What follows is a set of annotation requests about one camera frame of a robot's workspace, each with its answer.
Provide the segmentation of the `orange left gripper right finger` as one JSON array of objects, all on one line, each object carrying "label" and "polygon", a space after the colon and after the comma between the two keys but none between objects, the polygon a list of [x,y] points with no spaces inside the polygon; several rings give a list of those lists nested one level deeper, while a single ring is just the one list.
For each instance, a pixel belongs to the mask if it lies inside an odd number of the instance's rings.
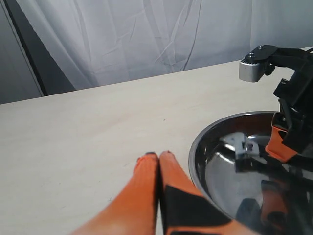
[{"label": "orange left gripper right finger", "polygon": [[165,235],[253,235],[254,232],[218,210],[193,185],[175,155],[159,156],[160,208]]}]

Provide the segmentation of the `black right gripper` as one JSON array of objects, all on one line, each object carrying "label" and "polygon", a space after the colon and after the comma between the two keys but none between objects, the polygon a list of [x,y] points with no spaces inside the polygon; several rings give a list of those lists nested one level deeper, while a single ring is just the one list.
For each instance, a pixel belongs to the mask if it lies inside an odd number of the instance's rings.
[{"label": "black right gripper", "polygon": [[270,62],[294,70],[291,78],[282,79],[274,91],[281,112],[272,117],[271,136],[265,147],[271,157],[287,162],[313,142],[313,54],[311,50],[278,47]]}]

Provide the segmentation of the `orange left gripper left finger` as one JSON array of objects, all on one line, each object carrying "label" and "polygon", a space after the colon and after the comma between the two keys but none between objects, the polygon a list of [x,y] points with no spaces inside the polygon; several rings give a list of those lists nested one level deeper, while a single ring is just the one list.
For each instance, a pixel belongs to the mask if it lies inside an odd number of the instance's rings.
[{"label": "orange left gripper left finger", "polygon": [[154,235],[158,207],[159,160],[150,152],[137,159],[122,191],[73,235]]}]

